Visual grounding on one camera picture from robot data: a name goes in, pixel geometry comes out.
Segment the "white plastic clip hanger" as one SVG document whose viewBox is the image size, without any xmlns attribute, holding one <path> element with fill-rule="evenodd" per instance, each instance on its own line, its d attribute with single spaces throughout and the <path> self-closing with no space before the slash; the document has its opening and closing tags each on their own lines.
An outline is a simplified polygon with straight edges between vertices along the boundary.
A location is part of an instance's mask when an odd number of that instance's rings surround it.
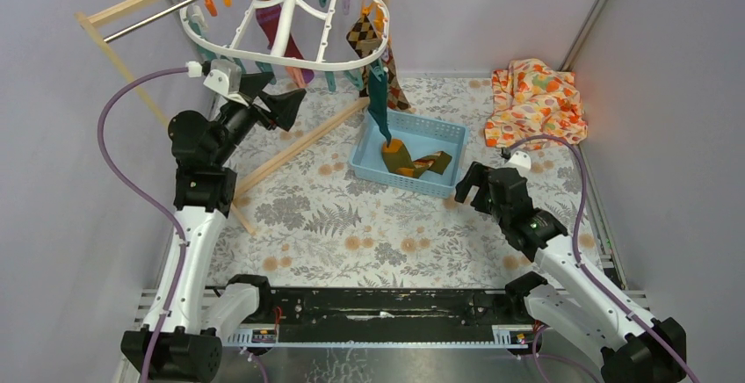
<svg viewBox="0 0 745 383">
<path fill-rule="evenodd" d="M 262 63 L 281 65 L 297 69 L 306 69 L 323 72 L 344 72 L 367 67 L 377 60 L 381 60 L 384 54 L 377 50 L 364 59 L 357 57 L 350 61 L 328 61 L 326 52 L 329 46 L 329 34 L 333 28 L 334 16 L 337 13 L 336 4 L 340 0 L 328 0 L 324 11 L 318 10 L 308 4 L 305 0 L 251 0 L 249 8 L 244 12 L 241 24 L 235 30 L 235 36 L 227 46 L 220 46 L 207 40 L 199 33 L 194 32 L 189 26 L 191 21 L 190 7 L 178 11 L 187 36 L 199 47 L 217 55 L 226 56 L 229 59 L 242 59 L 258 61 Z M 363 6 L 360 13 L 366 14 L 372 21 L 378 35 L 382 38 L 381 49 L 384 53 L 390 46 L 389 36 L 389 11 L 383 0 L 362 0 Z M 322 22 L 321 37 L 314 59 L 303 59 L 298 55 L 289 54 L 287 49 L 292 41 L 293 16 L 296 11 L 303 11 Z M 267 54 L 242 50 L 238 46 L 247 32 L 249 23 L 256 20 L 270 29 L 268 34 L 269 52 Z"/>
</svg>

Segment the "dark teal sock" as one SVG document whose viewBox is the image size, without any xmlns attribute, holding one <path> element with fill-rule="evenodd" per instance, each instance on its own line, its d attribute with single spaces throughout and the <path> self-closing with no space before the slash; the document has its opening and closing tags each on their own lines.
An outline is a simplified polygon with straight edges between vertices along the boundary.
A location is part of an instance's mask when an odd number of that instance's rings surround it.
<svg viewBox="0 0 745 383">
<path fill-rule="evenodd" d="M 367 92 L 370 98 L 368 112 L 378 126 L 380 134 L 387 143 L 392 140 L 392 135 L 387 122 L 387 72 L 376 61 L 370 65 L 368 74 Z"/>
</svg>

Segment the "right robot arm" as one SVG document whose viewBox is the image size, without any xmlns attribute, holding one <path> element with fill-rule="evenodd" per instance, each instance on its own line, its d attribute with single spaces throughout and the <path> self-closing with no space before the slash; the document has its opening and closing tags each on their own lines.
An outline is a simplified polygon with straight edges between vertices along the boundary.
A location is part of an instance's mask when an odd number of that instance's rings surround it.
<svg viewBox="0 0 745 383">
<path fill-rule="evenodd" d="M 686 333 L 659 320 L 575 252 L 567 228 L 535 207 L 527 180 L 511 167 L 472 163 L 455 186 L 463 202 L 493 217 L 507 243 L 538 266 L 505 286 L 503 309 L 517 323 L 531 318 L 556 330 L 599 368 L 605 382 L 680 382 L 687 378 Z"/>
</svg>

